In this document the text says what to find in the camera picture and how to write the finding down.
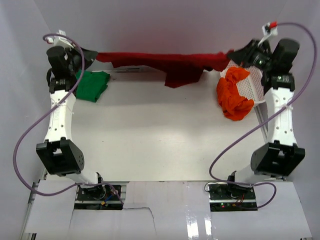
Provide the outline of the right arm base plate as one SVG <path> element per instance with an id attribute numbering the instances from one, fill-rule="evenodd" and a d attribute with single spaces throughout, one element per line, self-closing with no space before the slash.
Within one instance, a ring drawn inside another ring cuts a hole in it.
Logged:
<path id="1" fill-rule="evenodd" d="M 204 186 L 208 193 L 211 212 L 257 211 L 254 188 L 220 182 L 208 182 Z"/>

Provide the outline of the red t-shirt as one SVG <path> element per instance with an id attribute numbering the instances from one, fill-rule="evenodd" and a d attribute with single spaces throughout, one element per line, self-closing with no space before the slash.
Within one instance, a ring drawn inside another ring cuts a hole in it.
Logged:
<path id="1" fill-rule="evenodd" d="M 153 54 L 100 52 L 96 60 L 114 68 L 146 66 L 166 73 L 165 86 L 178 88 L 197 83 L 204 71 L 223 71 L 229 64 L 227 53 Z"/>

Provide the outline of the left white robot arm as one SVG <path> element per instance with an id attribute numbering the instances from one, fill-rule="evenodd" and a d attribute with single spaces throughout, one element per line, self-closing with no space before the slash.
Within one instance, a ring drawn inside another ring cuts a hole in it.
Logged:
<path id="1" fill-rule="evenodd" d="M 51 65 L 47 82 L 52 112 L 44 142 L 36 145 L 36 153 L 49 174 L 90 185 L 88 193 L 99 200 L 105 196 L 106 187 L 99 183 L 97 172 L 85 168 L 84 154 L 72 140 L 76 73 L 90 67 L 98 53 L 84 48 L 54 46 L 46 54 Z"/>

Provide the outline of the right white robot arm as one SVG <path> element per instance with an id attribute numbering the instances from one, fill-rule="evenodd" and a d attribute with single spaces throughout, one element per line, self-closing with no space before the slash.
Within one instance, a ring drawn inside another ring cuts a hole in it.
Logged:
<path id="1" fill-rule="evenodd" d="M 269 178 L 288 177 L 306 155 L 298 147 L 290 101 L 294 97 L 295 78 L 290 72 L 300 44 L 282 38 L 274 51 L 266 40 L 251 40 L 245 47 L 227 56 L 238 66 L 256 67 L 262 72 L 261 85 L 267 106 L 267 142 L 252 153 L 250 164 L 235 171 L 226 195 L 236 200 L 244 193 L 243 186 L 252 186 Z"/>

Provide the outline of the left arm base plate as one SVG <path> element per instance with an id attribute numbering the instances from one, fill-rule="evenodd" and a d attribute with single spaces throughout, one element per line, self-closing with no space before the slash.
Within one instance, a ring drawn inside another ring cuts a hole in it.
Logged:
<path id="1" fill-rule="evenodd" d="M 78 187 L 74 202 L 75 210 L 101 210 L 101 211 L 120 211 L 126 197 L 126 186 L 114 184 L 113 189 L 105 185 L 98 187 L 98 190 L 82 189 Z"/>

